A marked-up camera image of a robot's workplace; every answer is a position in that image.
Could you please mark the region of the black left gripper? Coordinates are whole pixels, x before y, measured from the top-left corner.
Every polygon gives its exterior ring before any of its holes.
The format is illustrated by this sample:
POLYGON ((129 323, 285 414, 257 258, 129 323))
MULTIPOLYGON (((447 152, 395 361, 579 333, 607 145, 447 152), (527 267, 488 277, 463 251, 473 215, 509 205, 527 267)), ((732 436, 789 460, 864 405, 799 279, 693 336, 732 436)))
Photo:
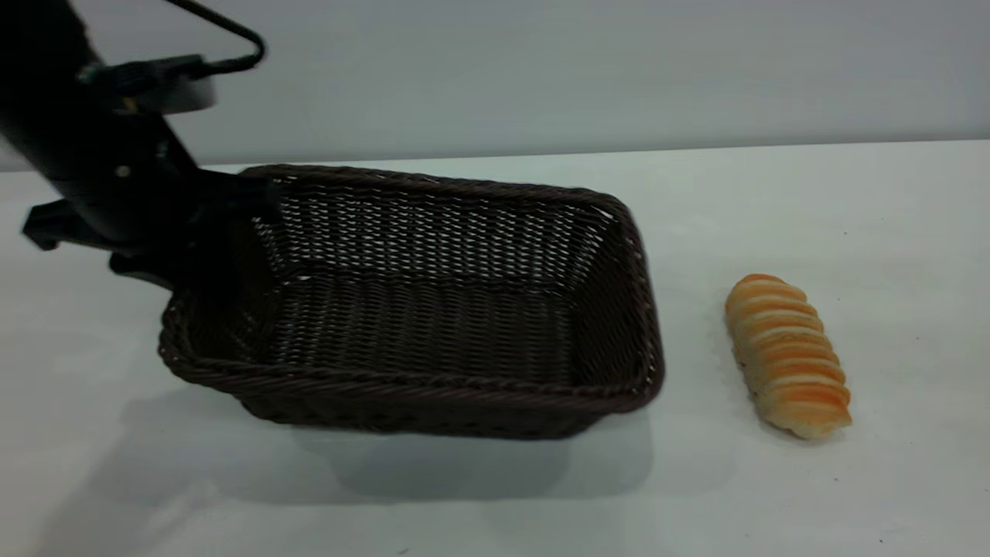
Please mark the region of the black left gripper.
POLYGON ((110 251, 113 274, 174 295, 234 299, 232 258, 195 246, 199 230, 277 222, 282 202, 271 179, 199 172, 166 116, 207 105, 205 79, 5 75, 2 134, 61 196, 28 219, 25 234, 43 250, 71 242, 110 251))

